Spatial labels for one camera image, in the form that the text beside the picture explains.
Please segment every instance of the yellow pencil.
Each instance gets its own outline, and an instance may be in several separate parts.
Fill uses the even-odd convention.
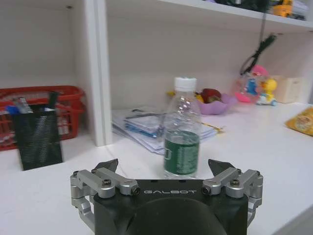
[[[210,124],[207,124],[207,123],[205,123],[205,122],[201,122],[201,124],[214,128],[214,130],[217,130],[218,133],[223,132],[223,128],[224,128],[224,127],[219,128],[219,127],[216,127],[216,126],[212,126],[212,125],[210,125]]]

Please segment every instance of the white desk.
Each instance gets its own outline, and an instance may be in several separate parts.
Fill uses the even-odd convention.
[[[263,204],[249,235],[273,234],[313,205],[313,138],[284,126],[305,107],[238,105],[225,116],[203,118],[226,125],[226,133],[201,145],[198,178],[212,177],[208,158],[231,162],[242,171],[257,169],[264,176]],[[114,144],[100,148],[88,135],[62,143],[64,163],[24,172],[17,150],[0,152],[0,234],[92,234],[70,203],[69,176],[74,170],[90,170],[118,158],[117,172],[126,177],[163,176],[162,156],[119,136],[114,136]]]

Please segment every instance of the yellow snack bag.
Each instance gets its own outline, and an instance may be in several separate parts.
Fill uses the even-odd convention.
[[[290,129],[313,136],[313,106],[286,121],[285,124]]]

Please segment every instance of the black mesh pen holder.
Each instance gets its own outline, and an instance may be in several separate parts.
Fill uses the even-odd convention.
[[[63,162],[55,111],[12,115],[12,120],[23,170]]]

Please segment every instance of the plastic water bottle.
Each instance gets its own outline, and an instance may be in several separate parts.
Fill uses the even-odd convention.
[[[164,118],[164,175],[194,178],[198,167],[201,118],[195,78],[175,78],[175,96]]]

